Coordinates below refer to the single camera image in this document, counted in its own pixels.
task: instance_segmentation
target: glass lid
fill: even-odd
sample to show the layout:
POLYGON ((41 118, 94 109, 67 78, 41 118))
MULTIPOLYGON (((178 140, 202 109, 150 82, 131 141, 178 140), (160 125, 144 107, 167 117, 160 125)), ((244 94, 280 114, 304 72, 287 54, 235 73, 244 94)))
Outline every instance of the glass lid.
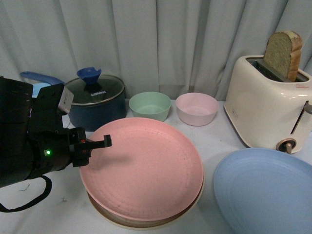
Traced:
POLYGON ((121 79, 110 75, 100 75, 97 82, 93 84, 86 84, 81 78, 76 78, 65 86, 74 94, 73 105, 77 106, 110 101, 125 89, 121 79))

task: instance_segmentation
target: stacked plates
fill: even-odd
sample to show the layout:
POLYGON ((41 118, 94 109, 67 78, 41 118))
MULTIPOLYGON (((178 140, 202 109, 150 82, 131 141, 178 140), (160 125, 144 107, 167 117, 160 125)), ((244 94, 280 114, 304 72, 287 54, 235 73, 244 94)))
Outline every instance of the stacked plates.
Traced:
POLYGON ((125 118, 94 132, 111 135, 112 147, 94 149, 80 168, 94 207, 128 228, 157 227, 185 214, 198 201, 203 165, 194 145, 177 129, 148 118, 125 118))

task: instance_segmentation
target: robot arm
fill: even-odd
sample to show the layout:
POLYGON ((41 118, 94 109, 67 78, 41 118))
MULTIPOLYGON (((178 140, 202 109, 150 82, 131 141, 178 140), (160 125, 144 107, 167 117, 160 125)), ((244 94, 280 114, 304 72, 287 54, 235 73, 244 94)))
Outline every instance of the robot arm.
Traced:
MULTIPOLYGON (((51 191, 52 182, 44 174, 71 163, 85 166, 93 149, 112 146, 110 135, 92 142, 83 128, 63 127, 62 115, 70 111, 73 101, 73 94, 63 84, 42 88, 35 100, 32 90, 31 84, 0 77, 0 188, 42 177, 46 190, 31 206, 51 191)), ((0 204, 2 212, 21 208, 8 210, 0 204)))

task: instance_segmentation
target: green bowl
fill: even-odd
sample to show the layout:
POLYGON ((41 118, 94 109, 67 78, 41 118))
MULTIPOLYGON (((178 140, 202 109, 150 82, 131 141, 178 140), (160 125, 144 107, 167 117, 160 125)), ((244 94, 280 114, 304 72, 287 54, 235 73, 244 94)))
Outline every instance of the green bowl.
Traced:
POLYGON ((171 107, 170 98, 158 92, 145 92, 134 95, 129 100, 134 117, 152 118, 164 121, 171 107))

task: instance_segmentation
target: white curtain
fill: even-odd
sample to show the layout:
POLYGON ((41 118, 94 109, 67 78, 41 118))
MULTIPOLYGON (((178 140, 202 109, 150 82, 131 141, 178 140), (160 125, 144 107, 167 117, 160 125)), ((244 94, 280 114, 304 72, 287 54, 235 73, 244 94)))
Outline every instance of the white curtain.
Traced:
POLYGON ((311 0, 0 0, 0 75, 23 71, 65 82, 93 66, 126 94, 187 92, 225 100, 233 66, 262 55, 275 31, 303 40, 312 75, 311 0))

